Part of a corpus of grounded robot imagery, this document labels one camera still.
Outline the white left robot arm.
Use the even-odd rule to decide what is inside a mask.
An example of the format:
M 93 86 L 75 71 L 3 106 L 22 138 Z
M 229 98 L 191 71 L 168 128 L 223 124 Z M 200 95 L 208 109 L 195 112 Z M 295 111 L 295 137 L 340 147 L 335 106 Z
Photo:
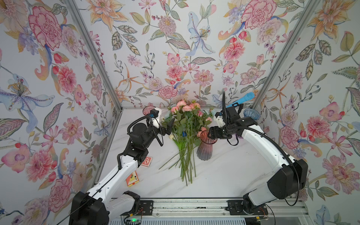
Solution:
M 140 196 L 125 191 L 114 199 L 121 184 L 137 170 L 148 156 L 148 147 L 159 135 L 170 135 L 173 124 L 161 126 L 152 119 L 148 123 L 131 123 L 127 128 L 129 140 L 124 152 L 117 155 L 117 165 L 97 185 L 73 198 L 70 225 L 107 225 L 122 214 L 140 211 Z

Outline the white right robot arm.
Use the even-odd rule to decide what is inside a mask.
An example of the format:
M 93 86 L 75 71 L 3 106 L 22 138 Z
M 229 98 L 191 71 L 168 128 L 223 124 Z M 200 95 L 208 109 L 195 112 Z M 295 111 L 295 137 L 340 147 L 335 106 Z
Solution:
M 306 186 L 307 162 L 287 154 L 251 117 L 230 120 L 217 115 L 213 119 L 216 125 L 210 127 L 209 138 L 230 139 L 238 135 L 255 147 L 271 167 L 272 177 L 243 196 L 242 208 L 246 213 L 251 214 L 260 206 L 293 194 L 296 195 L 295 202 L 299 201 L 300 191 Z

